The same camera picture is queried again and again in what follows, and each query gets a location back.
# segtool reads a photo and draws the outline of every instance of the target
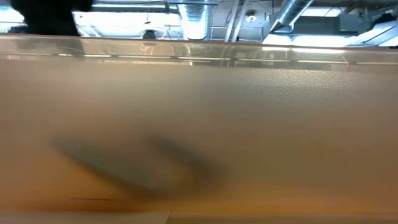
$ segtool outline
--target exposed ductwork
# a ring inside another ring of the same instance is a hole
[[[285,0],[283,1],[278,21],[284,26],[291,26],[311,5],[313,0]]]
[[[184,38],[203,40],[207,38],[210,22],[210,7],[201,4],[178,5],[182,17]]]

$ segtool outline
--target silver duct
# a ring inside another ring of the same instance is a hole
[[[313,0],[285,0],[283,1],[278,21],[284,26],[291,26],[311,5]]]
[[[182,17],[184,38],[188,40],[203,40],[207,38],[210,22],[210,6],[202,4],[178,5]]]

